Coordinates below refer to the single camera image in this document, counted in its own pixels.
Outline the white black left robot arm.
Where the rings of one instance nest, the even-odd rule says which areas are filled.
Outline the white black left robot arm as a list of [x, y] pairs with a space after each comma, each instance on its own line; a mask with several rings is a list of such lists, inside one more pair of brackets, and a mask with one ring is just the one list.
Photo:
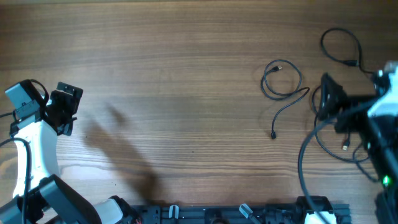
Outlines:
[[60, 178], [57, 141], [70, 136], [83, 90], [58, 83], [40, 93], [40, 82], [27, 79], [5, 94], [15, 109], [10, 138], [17, 146], [17, 183], [12, 200], [1, 207], [1, 223], [37, 223], [48, 209], [51, 223], [141, 223], [140, 215], [122, 198], [112, 196], [92, 205]]

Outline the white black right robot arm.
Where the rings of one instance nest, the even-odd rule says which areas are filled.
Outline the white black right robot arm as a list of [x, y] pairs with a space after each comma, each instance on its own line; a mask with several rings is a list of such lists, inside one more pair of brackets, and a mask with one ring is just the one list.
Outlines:
[[397, 62], [390, 60], [371, 76], [375, 94], [349, 96], [343, 87], [324, 74], [321, 79], [321, 101], [318, 119], [303, 141], [298, 155], [298, 177], [304, 196], [321, 223], [329, 223], [324, 212], [311, 198], [303, 177], [303, 157], [316, 133], [330, 121], [335, 131], [357, 132], [363, 143], [383, 190], [375, 198], [379, 223], [397, 223]]

